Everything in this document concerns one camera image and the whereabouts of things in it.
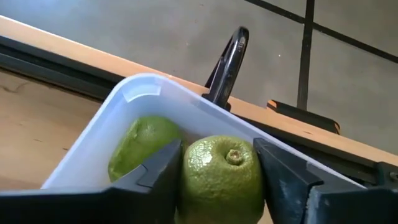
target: lime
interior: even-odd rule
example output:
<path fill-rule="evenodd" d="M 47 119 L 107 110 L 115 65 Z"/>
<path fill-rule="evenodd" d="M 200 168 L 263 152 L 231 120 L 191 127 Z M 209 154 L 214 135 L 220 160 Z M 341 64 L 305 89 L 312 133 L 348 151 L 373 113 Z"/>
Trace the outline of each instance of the lime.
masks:
<path fill-rule="evenodd" d="M 255 224 L 264 211 L 262 174 L 250 142 L 210 136 L 185 151 L 177 205 L 181 224 Z"/>
<path fill-rule="evenodd" d="M 182 139 L 180 128 L 161 116 L 143 116 L 135 120 L 120 140 L 108 164 L 112 182 L 139 166 L 154 152 L 174 139 Z"/>

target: plastic tray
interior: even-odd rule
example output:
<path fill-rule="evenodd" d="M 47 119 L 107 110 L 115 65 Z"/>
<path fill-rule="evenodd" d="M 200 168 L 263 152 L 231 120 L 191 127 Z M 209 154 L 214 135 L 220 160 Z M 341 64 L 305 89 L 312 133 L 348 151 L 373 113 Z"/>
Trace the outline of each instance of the plastic tray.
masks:
<path fill-rule="evenodd" d="M 42 188 L 110 184 L 108 162 L 119 140 L 135 119 L 149 114 L 171 119 L 186 132 L 190 141 L 216 134 L 238 136 L 250 142 L 253 138 L 264 138 L 353 182 L 178 83 L 160 75 L 138 74 L 115 86 Z"/>

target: concrete floor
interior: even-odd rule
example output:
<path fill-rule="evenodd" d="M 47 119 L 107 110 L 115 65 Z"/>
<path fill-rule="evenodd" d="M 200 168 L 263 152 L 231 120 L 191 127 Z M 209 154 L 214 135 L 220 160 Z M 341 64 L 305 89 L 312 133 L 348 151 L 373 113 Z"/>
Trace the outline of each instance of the concrete floor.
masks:
<path fill-rule="evenodd" d="M 268 0 L 298 15 L 305 0 Z M 316 0 L 315 22 L 398 55 L 395 0 Z M 203 85 L 231 34 L 250 31 L 233 96 L 295 105 L 303 25 L 243 0 L 0 0 L 0 14 Z M 398 154 L 398 64 L 314 31 L 308 110 Z"/>

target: machine part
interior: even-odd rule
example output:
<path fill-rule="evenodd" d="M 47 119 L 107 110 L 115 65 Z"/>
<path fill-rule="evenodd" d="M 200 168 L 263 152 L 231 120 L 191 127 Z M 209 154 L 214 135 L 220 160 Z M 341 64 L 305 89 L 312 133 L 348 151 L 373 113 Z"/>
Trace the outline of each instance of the machine part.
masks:
<path fill-rule="evenodd" d="M 255 139 L 266 202 L 277 224 L 397 223 L 397 186 L 362 188 Z"/>
<path fill-rule="evenodd" d="M 205 85 L 210 90 L 202 97 L 227 111 L 231 110 L 227 100 L 241 68 L 248 42 L 249 31 L 245 27 L 239 27 L 230 38 Z"/>
<path fill-rule="evenodd" d="M 175 140 L 109 187 L 0 192 L 0 222 L 173 224 L 181 156 Z"/>

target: black metal bar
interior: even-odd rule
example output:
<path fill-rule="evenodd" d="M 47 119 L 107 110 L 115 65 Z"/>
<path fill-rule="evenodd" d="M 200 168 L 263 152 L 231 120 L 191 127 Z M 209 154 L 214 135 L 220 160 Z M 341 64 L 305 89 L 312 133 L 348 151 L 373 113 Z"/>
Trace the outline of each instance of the black metal bar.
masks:
<path fill-rule="evenodd" d="M 307 0 L 297 91 L 297 107 L 302 110 L 307 110 L 314 8 L 315 0 Z"/>
<path fill-rule="evenodd" d="M 291 19 L 295 22 L 298 22 L 301 24 L 304 24 L 304 22 L 305 22 L 305 19 L 303 17 L 301 17 L 297 14 L 294 14 L 293 12 L 289 12 L 288 10 L 282 9 L 281 7 L 278 7 L 271 3 L 268 3 L 266 1 L 263 1 L 263 0 L 245 0 L 245 1 L 255 4 L 259 7 L 262 7 L 263 9 L 267 9 L 268 11 L 276 13 L 280 16 Z"/>
<path fill-rule="evenodd" d="M 339 32 L 336 32 L 332 29 L 329 29 L 327 27 L 324 27 L 320 24 L 314 23 L 313 28 L 323 34 L 329 35 L 330 37 L 334 37 L 344 43 L 350 44 L 352 46 L 355 46 L 361 50 L 364 50 L 366 52 L 369 52 L 371 54 L 377 55 L 379 57 L 382 57 L 386 60 L 389 60 L 394 63 L 398 63 L 398 57 L 395 55 L 392 55 L 390 53 L 387 53 L 385 51 L 382 51 L 380 49 L 377 49 L 375 47 L 372 47 L 368 44 L 362 43 L 354 38 L 348 37 L 347 35 L 340 34 Z"/>
<path fill-rule="evenodd" d="M 0 67 L 95 99 L 105 99 L 119 75 L 0 36 Z"/>

